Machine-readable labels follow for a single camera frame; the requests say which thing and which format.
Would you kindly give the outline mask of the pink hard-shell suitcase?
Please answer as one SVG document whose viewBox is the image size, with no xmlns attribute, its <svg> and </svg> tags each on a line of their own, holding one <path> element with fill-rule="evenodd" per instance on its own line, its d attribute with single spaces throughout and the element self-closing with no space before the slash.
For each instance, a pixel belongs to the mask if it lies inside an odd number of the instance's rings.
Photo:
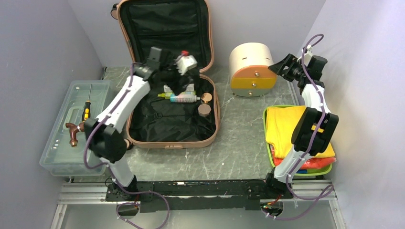
<svg viewBox="0 0 405 229">
<path fill-rule="evenodd" d="M 214 61 L 211 15 L 204 0 L 122 0 L 110 12 L 118 20 L 134 62 L 145 62 L 151 47 L 195 57 L 191 70 L 197 96 L 208 93 L 209 112 L 200 115 L 201 101 L 171 103 L 159 98 L 163 84 L 154 86 L 130 114 L 125 132 L 141 148 L 201 148 L 211 144 L 220 126 L 219 99 L 214 82 L 204 73 Z"/>
</svg>

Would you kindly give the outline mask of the cream orange drawer cabinet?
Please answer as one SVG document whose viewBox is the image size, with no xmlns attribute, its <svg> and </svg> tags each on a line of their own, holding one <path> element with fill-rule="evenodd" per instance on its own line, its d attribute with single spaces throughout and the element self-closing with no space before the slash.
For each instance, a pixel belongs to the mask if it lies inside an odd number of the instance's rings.
<svg viewBox="0 0 405 229">
<path fill-rule="evenodd" d="M 236 46 L 229 56 L 230 87 L 233 95 L 257 97 L 267 94 L 277 76 L 268 69 L 273 65 L 270 49 L 259 42 Z"/>
</svg>

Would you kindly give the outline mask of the yellow cloth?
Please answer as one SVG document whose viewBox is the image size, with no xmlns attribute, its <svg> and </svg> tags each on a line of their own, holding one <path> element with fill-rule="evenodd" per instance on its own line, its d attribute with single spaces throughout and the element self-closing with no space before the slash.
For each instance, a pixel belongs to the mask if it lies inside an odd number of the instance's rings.
<svg viewBox="0 0 405 229">
<path fill-rule="evenodd" d="M 291 142 L 295 130 L 306 107 L 270 106 L 266 110 L 266 142 L 272 145 L 274 156 L 284 159 L 293 148 Z"/>
</svg>

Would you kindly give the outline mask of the red white tie-dye cloth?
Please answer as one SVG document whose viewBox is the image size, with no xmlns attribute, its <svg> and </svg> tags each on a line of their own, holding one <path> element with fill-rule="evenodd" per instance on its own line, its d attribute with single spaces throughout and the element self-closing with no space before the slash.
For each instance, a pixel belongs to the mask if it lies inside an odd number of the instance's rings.
<svg viewBox="0 0 405 229">
<path fill-rule="evenodd" d="M 277 158 L 275 157 L 275 151 L 273 148 L 271 148 L 271 158 L 273 161 L 273 164 L 275 166 L 278 166 L 279 164 L 281 164 L 281 162 L 283 161 L 282 158 Z M 327 157 L 327 158 L 311 158 L 308 161 L 306 161 L 300 169 L 322 169 L 324 167 L 327 167 L 331 164 L 333 164 L 334 162 L 336 162 L 336 158 L 335 157 Z"/>
</svg>

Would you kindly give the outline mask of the lime green plastic tray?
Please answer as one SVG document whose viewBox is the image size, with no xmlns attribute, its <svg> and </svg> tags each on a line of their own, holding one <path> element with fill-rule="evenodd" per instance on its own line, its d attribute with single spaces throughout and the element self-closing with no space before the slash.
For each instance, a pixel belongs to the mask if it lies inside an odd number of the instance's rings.
<svg viewBox="0 0 405 229">
<path fill-rule="evenodd" d="M 293 105 L 275 105 L 275 106 L 278 106 L 278 107 L 288 107 L 288 106 L 293 106 Z M 263 127 L 264 127 L 264 132 L 265 132 L 265 142 L 266 142 L 266 110 L 267 110 L 267 108 L 265 108 L 265 109 L 263 110 Z M 270 144 L 268 144 L 268 143 L 266 142 L 266 149 L 267 149 L 267 153 L 268 153 L 268 156 L 269 156 L 269 161 L 270 161 L 271 167 L 272 167 L 272 168 L 275 168 L 276 166 L 273 164 L 273 161 L 272 161 L 272 158 L 271 158 L 271 156 L 272 156 L 272 155 L 271 155 L 271 148 L 273 148 L 272 145 L 270 145 Z M 327 157 L 335 157 L 335 158 L 336 158 L 336 154 L 335 154 L 335 152 L 334 152 L 334 150 L 333 150 L 332 145 L 329 144 L 325 152 L 323 152 L 323 153 L 321 153 L 321 154 L 318 154 L 318 155 L 316 155 L 315 157 L 316 157 L 316 158 L 327 158 Z M 322 169 L 308 169 L 308 173 L 307 173 L 307 174 L 298 174 L 298 173 L 297 173 L 295 176 L 296 176 L 296 177 L 315 177 L 315 176 L 321 176 L 321 175 L 325 175 L 325 174 L 329 173 L 329 172 L 331 171 L 331 169 L 332 169 L 332 164 L 329 165 L 329 166 L 327 166 L 327 167 L 324 167 L 324 168 L 322 168 Z"/>
</svg>

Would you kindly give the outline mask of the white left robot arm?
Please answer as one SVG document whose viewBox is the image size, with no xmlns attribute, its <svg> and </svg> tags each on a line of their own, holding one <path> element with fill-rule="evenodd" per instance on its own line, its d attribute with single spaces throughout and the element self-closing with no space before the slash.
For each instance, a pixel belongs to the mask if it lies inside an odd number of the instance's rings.
<svg viewBox="0 0 405 229">
<path fill-rule="evenodd" d="M 126 120 L 159 83 L 167 85 L 175 95 L 184 92 L 193 83 L 189 71 L 196 67 L 197 60 L 186 51 L 176 56 L 167 49 L 153 46 L 145 61 L 130 65 L 129 77 L 107 108 L 84 122 L 85 167 L 95 168 L 87 160 L 87 152 L 91 150 L 100 159 L 100 165 L 109 169 L 113 182 L 119 186 L 118 194 L 124 200 L 132 200 L 138 193 L 136 176 L 125 159 L 127 143 L 122 131 Z"/>
</svg>

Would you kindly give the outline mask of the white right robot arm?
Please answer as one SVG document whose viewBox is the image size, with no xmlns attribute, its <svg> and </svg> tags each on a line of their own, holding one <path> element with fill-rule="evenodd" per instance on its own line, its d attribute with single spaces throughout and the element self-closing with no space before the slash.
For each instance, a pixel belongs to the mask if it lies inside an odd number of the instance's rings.
<svg viewBox="0 0 405 229">
<path fill-rule="evenodd" d="M 263 192 L 269 198 L 291 191 L 293 176 L 304 163 L 327 149 L 337 127 L 339 117 L 328 109 L 324 98 L 325 86 L 320 81 L 327 62 L 317 55 L 306 59 L 288 54 L 269 66 L 270 71 L 285 80 L 297 81 L 305 102 L 305 110 L 292 132 L 290 151 L 266 177 Z"/>
</svg>

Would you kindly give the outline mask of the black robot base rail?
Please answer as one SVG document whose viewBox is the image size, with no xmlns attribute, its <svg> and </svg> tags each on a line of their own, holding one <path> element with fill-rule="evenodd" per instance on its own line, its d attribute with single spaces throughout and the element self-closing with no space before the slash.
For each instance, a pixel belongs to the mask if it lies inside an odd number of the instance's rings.
<svg viewBox="0 0 405 229">
<path fill-rule="evenodd" d="M 137 195 L 122 191 L 118 185 L 107 186 L 107 202 L 137 202 L 142 213 L 160 210 L 230 209 L 260 210 L 277 200 L 291 199 L 271 191 L 263 179 L 139 181 Z"/>
</svg>

